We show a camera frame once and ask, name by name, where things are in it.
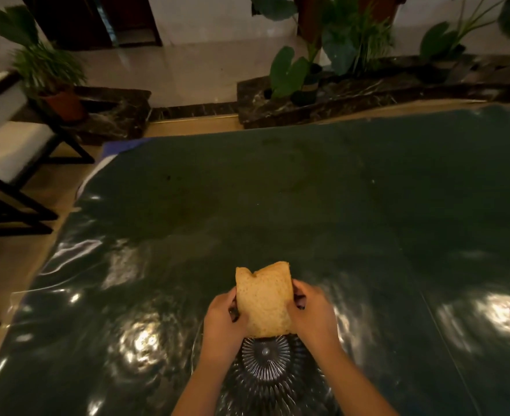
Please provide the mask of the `person's right hand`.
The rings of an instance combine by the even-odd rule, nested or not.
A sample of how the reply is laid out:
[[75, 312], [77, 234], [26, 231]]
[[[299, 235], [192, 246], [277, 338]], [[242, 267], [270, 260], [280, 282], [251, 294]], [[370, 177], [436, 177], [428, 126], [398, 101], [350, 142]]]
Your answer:
[[298, 335], [314, 357], [341, 348], [338, 337], [336, 316], [332, 304], [324, 291], [317, 286], [293, 279], [294, 294], [306, 296], [306, 325]]

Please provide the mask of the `person's left hand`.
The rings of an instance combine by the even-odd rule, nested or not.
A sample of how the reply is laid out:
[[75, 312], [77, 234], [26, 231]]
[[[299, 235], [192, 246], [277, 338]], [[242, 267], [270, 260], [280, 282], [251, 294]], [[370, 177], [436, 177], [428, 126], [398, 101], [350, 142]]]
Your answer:
[[199, 364], [219, 370], [227, 370], [237, 356], [248, 333], [249, 315], [239, 312], [233, 318], [231, 311], [237, 309], [236, 287], [226, 294], [216, 296], [203, 321], [203, 339]]

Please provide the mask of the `slice of brown bread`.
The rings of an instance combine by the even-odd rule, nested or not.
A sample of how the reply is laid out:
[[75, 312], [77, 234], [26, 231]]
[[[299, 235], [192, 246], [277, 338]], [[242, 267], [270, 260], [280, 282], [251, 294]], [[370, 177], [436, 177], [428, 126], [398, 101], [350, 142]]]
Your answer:
[[236, 268], [236, 304], [248, 315], [247, 338], [294, 334], [287, 304], [294, 300], [289, 263], [279, 261], [256, 272]]

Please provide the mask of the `person's right forearm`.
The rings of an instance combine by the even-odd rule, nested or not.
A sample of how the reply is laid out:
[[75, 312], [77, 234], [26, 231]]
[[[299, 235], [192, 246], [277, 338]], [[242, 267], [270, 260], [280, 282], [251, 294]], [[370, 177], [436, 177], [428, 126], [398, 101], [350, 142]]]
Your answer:
[[306, 343], [344, 416], [399, 416], [338, 341]]

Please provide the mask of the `person's left forearm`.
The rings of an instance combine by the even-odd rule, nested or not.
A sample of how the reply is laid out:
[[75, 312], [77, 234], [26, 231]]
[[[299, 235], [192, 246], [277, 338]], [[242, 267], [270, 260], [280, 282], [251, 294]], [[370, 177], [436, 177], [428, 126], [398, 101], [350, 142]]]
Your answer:
[[171, 416], [215, 416], [231, 361], [200, 359]]

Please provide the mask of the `ribbed clear glass plate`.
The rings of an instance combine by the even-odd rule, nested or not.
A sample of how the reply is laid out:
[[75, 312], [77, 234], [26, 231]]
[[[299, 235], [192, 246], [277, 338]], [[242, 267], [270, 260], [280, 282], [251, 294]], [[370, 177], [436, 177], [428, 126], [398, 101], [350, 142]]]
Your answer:
[[246, 338], [228, 370], [215, 416], [342, 416], [297, 335]]

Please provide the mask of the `dark green plastic table cover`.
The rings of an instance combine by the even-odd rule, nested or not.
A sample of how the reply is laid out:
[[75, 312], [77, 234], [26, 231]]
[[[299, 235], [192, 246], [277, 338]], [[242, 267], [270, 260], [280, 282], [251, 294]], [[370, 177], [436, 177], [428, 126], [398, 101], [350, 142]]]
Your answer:
[[0, 416], [170, 416], [236, 267], [320, 286], [406, 416], [510, 416], [510, 107], [157, 138], [86, 183], [0, 349]]

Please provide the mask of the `dark marble planter ledge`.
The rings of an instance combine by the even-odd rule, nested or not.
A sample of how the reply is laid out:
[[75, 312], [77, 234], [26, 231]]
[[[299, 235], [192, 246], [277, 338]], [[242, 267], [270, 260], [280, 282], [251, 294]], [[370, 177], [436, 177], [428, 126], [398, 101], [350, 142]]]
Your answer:
[[88, 113], [84, 120], [63, 123], [46, 104], [42, 103], [41, 108], [79, 143], [100, 146], [142, 137], [151, 112], [151, 91], [79, 86], [75, 93]]
[[315, 101], [297, 106], [271, 99], [269, 77], [237, 84], [237, 114], [245, 129], [302, 125], [421, 101], [510, 104], [510, 55], [463, 55], [425, 64], [417, 56], [387, 57], [358, 78], [323, 71]]

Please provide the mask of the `broad-leaf plant in dark pot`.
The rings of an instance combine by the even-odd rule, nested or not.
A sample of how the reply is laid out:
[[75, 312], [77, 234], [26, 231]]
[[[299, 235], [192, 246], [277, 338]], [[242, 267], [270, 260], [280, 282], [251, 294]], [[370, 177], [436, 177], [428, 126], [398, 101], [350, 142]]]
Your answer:
[[322, 72], [322, 67], [314, 62], [318, 51], [314, 44], [309, 43], [307, 56], [294, 60], [294, 48], [281, 48], [271, 64], [270, 87], [263, 92], [265, 99], [288, 97], [299, 107], [314, 104]]

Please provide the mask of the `tall leafy green plant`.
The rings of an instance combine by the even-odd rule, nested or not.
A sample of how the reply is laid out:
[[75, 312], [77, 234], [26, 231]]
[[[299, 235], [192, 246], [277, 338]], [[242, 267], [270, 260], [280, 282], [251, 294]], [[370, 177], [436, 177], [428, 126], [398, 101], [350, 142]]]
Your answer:
[[274, 22], [293, 20], [306, 45], [310, 68], [320, 53], [337, 76], [360, 75], [395, 45], [389, 18], [376, 19], [375, 2], [360, 0], [251, 0], [252, 15]]

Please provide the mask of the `potted plant in terracotta pot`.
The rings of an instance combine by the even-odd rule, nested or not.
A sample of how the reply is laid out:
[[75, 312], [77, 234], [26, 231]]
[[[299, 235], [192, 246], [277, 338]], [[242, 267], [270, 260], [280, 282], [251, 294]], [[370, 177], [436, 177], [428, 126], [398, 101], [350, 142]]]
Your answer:
[[64, 123], [85, 120], [88, 113], [75, 92], [86, 83], [82, 64], [70, 52], [40, 38], [36, 20], [25, 5], [0, 7], [0, 37], [19, 46], [11, 65], [28, 97], [48, 106]]

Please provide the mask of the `large-leaf plant in grey pot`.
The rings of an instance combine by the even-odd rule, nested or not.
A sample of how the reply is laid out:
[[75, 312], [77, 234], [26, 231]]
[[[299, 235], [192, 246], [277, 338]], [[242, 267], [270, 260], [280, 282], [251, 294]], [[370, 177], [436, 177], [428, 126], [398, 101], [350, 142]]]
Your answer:
[[443, 21], [424, 34], [419, 47], [419, 58], [423, 66], [416, 72], [420, 82], [445, 83], [466, 51], [463, 39], [475, 30], [497, 24], [500, 32], [510, 40], [510, 0], [499, 0], [491, 6], [483, 7], [485, 1], [480, 0], [472, 14], [466, 17], [466, 0], [461, 0], [455, 24]]

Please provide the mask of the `white cushioned dark-frame chair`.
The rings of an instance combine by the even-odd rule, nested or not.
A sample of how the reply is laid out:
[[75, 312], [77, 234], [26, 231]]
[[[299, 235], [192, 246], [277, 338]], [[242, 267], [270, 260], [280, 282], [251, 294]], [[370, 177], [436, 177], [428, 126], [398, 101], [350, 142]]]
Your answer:
[[14, 121], [21, 108], [28, 111], [28, 102], [16, 74], [0, 74], [0, 329], [99, 150], [52, 132], [34, 109], [36, 122]]

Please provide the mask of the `dark wooden door frame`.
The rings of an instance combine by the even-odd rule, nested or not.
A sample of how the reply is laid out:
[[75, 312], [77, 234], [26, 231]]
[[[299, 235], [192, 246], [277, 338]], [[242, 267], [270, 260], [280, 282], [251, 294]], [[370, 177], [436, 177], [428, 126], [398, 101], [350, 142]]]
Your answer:
[[148, 0], [22, 0], [58, 48], [161, 47]]

